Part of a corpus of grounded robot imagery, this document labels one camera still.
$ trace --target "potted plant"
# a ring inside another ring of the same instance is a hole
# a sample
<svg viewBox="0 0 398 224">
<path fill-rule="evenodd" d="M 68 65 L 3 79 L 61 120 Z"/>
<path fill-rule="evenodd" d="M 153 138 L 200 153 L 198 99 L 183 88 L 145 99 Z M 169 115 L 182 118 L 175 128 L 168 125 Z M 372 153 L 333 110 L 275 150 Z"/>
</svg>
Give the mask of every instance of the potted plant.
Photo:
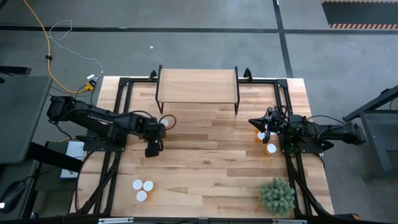
<svg viewBox="0 0 398 224">
<path fill-rule="evenodd" d="M 294 189 L 281 179 L 273 179 L 261 189 L 262 204 L 273 215 L 286 215 L 294 208 Z"/>
</svg>

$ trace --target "white paper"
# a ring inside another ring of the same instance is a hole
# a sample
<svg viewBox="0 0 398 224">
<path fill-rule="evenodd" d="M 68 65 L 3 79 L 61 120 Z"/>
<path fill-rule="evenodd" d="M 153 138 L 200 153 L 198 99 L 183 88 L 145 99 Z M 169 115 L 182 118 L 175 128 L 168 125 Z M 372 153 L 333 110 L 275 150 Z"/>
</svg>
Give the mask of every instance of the white paper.
<svg viewBox="0 0 398 224">
<path fill-rule="evenodd" d="M 70 141 L 68 143 L 67 156 L 83 160 L 85 156 L 84 145 L 85 143 L 81 141 Z M 76 172 L 62 169 L 61 178 L 77 178 L 77 174 Z"/>
</svg>

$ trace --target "wooden tabletop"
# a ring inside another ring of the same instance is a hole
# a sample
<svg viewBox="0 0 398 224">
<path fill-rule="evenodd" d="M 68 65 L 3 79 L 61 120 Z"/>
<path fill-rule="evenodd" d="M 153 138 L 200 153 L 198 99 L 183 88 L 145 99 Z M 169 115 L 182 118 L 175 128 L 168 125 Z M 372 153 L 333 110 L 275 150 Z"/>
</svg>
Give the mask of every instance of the wooden tabletop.
<svg viewBox="0 0 398 224">
<path fill-rule="evenodd" d="M 104 77 L 99 107 L 113 109 L 119 78 Z M 288 83 L 293 112 L 310 116 L 303 79 L 288 79 Z M 155 87 L 154 83 L 135 83 L 129 110 L 145 110 L 160 118 L 154 99 Z M 285 159 L 277 136 L 272 136 L 270 142 L 278 151 L 272 156 L 265 155 L 266 145 L 255 142 L 255 128 L 248 123 L 249 118 L 263 116 L 268 106 L 276 104 L 274 87 L 243 84 L 239 89 L 238 115 L 234 114 L 233 105 L 166 104 L 164 114 L 172 114 L 178 121 L 167 132 L 165 149 L 158 157 L 145 158 L 146 143 L 129 136 L 119 166 L 112 216 L 278 217 L 262 206 L 259 191 L 275 177 L 287 181 Z M 79 206 L 98 185 L 103 156 L 103 152 L 93 153 L 83 167 L 78 183 Z M 308 187 L 324 208 L 333 213 L 321 161 L 314 155 L 304 154 L 303 164 Z M 136 179 L 154 183 L 145 202 L 136 200 L 137 191 L 132 188 Z M 298 195 L 304 212 L 300 190 Z"/>
<path fill-rule="evenodd" d="M 161 103 L 236 103 L 235 70 L 162 69 L 157 99 Z"/>
</svg>

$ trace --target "computer mouse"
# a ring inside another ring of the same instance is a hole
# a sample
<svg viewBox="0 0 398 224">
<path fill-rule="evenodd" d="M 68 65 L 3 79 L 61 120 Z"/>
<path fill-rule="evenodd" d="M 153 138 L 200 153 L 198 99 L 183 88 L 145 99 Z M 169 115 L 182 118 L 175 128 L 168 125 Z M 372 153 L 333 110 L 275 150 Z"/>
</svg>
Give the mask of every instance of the computer mouse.
<svg viewBox="0 0 398 224">
<path fill-rule="evenodd" d="M 4 191 L 0 197 L 0 212 L 9 213 L 17 206 L 26 184 L 24 181 L 15 181 Z"/>
</svg>

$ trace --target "yellow cable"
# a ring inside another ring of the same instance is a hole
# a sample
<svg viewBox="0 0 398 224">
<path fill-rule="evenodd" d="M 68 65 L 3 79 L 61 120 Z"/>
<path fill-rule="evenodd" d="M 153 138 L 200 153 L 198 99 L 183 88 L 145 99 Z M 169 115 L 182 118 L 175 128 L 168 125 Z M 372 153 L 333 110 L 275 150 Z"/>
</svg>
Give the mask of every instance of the yellow cable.
<svg viewBox="0 0 398 224">
<path fill-rule="evenodd" d="M 24 1 L 24 3 L 26 4 L 26 6 L 29 8 L 29 10 L 31 11 L 31 13 L 33 14 L 33 16 L 35 16 L 37 22 L 39 22 L 40 26 L 42 27 L 42 30 L 43 30 L 43 32 L 44 32 L 44 36 L 45 36 L 45 38 L 46 38 L 46 40 L 47 40 L 47 49 L 48 49 L 47 55 L 48 55 L 48 56 L 51 56 L 50 40 L 49 40 L 49 37 L 47 36 L 47 32 L 46 32 L 45 29 L 44 29 L 44 26 L 43 26 L 42 21 L 40 21 L 40 19 L 37 17 L 36 13 L 33 11 L 33 9 L 32 9 L 31 6 L 27 3 L 27 1 L 26 1 L 26 0 L 23 0 L 23 1 Z M 67 88 L 65 88 L 65 87 L 52 75 L 52 73 L 51 73 L 51 68 L 50 68 L 50 59 L 49 59 L 49 58 L 47 59 L 47 71 L 49 72 L 49 75 L 50 75 L 50 77 L 52 78 L 52 80 L 54 80 L 55 83 L 58 84 L 61 88 L 63 88 L 63 90 L 65 90 L 66 92 L 68 92 L 68 93 L 73 93 L 73 94 L 79 94 L 79 93 L 83 93 L 84 91 L 86 91 L 86 90 L 71 91 L 71 90 L 68 90 Z"/>
</svg>

